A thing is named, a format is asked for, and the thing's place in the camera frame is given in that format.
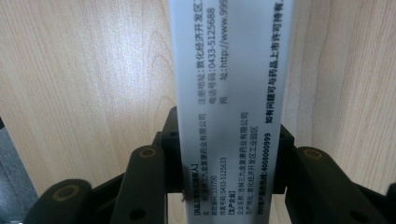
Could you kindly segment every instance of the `gray floor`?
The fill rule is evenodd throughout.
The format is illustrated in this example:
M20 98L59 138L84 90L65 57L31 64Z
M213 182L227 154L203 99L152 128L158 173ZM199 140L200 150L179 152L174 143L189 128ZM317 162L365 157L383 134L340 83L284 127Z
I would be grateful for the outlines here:
M32 182L8 135L0 130L0 223L21 223L37 200Z

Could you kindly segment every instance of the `black object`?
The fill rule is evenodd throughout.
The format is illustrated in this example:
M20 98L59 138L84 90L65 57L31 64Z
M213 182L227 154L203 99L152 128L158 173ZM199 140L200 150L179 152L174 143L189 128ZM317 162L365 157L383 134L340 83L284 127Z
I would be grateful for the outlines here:
M181 192L182 183L173 108L153 144L132 153L124 175L96 189L82 180L54 185L23 223L167 223L166 195ZM286 187L292 223L396 223L396 184L387 196L354 184L325 152L296 148L294 137L282 126L274 193L283 194Z

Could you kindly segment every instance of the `wood tabletop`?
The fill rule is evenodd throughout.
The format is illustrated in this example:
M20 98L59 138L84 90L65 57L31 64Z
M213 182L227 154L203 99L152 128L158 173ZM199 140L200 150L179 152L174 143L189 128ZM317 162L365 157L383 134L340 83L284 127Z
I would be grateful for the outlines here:
M296 0L282 123L355 182L396 182L396 1ZM122 173L176 105L165 0L0 1L0 116L39 194ZM271 223L288 223L282 196ZM180 195L170 223L185 223Z

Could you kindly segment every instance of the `light wood grain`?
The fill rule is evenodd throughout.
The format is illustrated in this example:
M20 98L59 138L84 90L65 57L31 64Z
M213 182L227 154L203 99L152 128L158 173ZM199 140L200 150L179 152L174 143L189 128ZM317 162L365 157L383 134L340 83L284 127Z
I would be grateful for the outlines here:
M396 182L396 2L297 0L282 120L384 193ZM121 173L176 104L166 1L0 1L0 116L35 189ZM288 223L275 196L271 223ZM186 223L180 195L170 223Z

